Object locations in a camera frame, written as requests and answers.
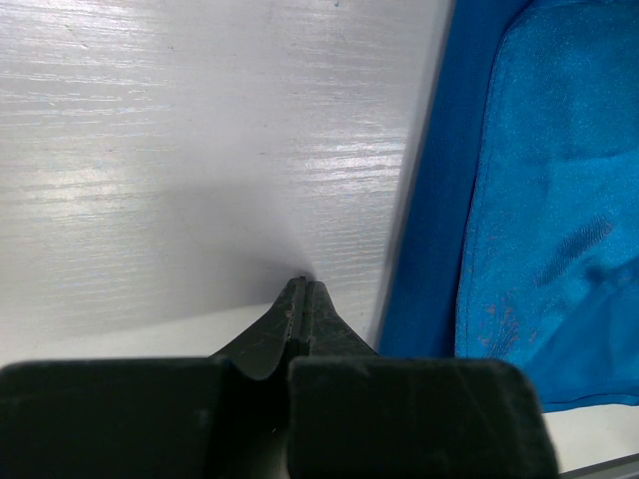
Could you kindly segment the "blue cloth napkin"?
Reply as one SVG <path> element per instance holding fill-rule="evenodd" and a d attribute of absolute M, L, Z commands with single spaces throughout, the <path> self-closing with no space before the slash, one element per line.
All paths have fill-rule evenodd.
<path fill-rule="evenodd" d="M 638 5 L 459 1 L 378 341 L 638 402 Z"/>

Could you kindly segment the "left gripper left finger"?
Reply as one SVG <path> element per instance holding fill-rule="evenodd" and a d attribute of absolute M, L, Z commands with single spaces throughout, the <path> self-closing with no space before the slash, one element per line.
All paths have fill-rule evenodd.
<path fill-rule="evenodd" d="M 1 371 L 5 478 L 242 478 L 289 412 L 305 283 L 208 357 L 23 361 Z"/>

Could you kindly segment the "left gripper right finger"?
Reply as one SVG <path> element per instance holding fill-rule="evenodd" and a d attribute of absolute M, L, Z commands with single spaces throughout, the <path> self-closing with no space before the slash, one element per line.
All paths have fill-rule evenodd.
<path fill-rule="evenodd" d="M 555 478 L 528 379 L 499 360 L 375 354 L 309 284 L 289 367 L 294 478 Z"/>

